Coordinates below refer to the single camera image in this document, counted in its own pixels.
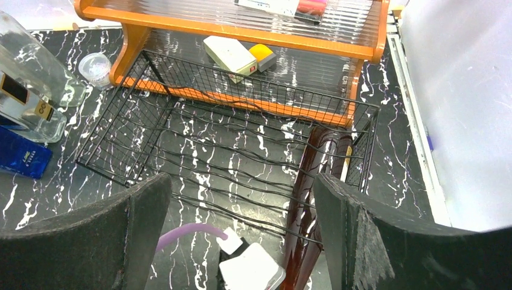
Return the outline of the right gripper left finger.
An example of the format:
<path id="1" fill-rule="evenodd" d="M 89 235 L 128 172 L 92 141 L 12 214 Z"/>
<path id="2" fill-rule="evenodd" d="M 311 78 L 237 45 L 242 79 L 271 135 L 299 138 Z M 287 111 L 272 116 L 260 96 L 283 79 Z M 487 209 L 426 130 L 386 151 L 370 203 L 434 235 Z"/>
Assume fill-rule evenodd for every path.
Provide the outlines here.
<path id="1" fill-rule="evenodd" d="M 2 289 L 144 289 L 172 193 L 157 174 L 108 198 L 1 231 Z"/>

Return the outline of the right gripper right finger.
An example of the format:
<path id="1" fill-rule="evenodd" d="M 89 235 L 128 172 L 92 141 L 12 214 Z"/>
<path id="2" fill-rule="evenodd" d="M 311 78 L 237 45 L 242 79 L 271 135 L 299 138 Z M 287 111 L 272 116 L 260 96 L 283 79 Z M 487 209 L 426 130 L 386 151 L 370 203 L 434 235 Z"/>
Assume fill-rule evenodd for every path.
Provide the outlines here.
<path id="1" fill-rule="evenodd" d="M 313 191 L 333 289 L 511 288 L 511 228 L 440 225 L 326 173 Z"/>

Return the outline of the blue glass bottle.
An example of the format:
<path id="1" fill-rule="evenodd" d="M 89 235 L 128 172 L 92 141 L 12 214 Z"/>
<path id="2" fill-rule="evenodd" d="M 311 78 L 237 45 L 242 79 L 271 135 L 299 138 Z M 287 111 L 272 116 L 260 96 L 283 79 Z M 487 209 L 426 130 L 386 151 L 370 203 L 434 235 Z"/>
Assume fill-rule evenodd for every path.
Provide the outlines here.
<path id="1" fill-rule="evenodd" d="M 50 149 L 1 127 L 1 172 L 41 179 L 52 155 Z"/>

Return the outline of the tall clear glass bottle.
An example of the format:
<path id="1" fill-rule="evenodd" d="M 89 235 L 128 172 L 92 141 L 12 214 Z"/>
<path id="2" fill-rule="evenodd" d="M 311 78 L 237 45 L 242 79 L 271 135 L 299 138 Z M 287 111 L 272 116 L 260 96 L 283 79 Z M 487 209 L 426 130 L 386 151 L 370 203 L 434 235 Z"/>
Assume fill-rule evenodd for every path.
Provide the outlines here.
<path id="1" fill-rule="evenodd" d="M 1 68 L 60 107 L 77 107 L 85 99 L 86 86 L 4 11 L 1 11 Z"/>

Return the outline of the square clear whisky bottle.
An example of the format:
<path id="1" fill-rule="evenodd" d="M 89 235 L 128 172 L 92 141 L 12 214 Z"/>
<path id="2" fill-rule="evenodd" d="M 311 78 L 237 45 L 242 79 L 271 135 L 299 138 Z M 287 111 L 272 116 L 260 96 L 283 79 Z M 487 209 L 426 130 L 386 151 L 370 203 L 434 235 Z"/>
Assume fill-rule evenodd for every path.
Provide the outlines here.
<path id="1" fill-rule="evenodd" d="M 56 143 L 66 123 L 60 111 L 1 71 L 1 127 L 36 143 Z"/>

